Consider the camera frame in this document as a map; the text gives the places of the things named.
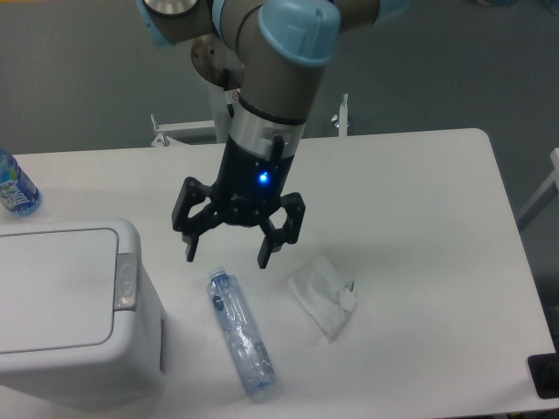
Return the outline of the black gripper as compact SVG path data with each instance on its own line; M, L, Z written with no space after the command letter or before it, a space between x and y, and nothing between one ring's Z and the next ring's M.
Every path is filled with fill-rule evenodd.
M264 234L257 257L260 269L267 267L271 255L283 244L297 243L306 205L298 192L280 196L293 163L292 156L282 156L285 147L283 137L275 135L270 154L261 156L229 138L212 187L192 176L184 179L171 223L187 245L188 262L194 260L199 238L222 222L259 225ZM280 209L286 212L286 219L276 228L270 216Z

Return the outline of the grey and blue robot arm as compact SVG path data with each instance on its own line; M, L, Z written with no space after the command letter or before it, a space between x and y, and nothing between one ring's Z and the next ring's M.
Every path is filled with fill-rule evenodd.
M258 263L299 238L306 206L283 188L338 36L403 12L405 1L140 1L158 45L205 35L240 60L244 77L216 181L184 180L172 227L186 243L220 224L258 226Z

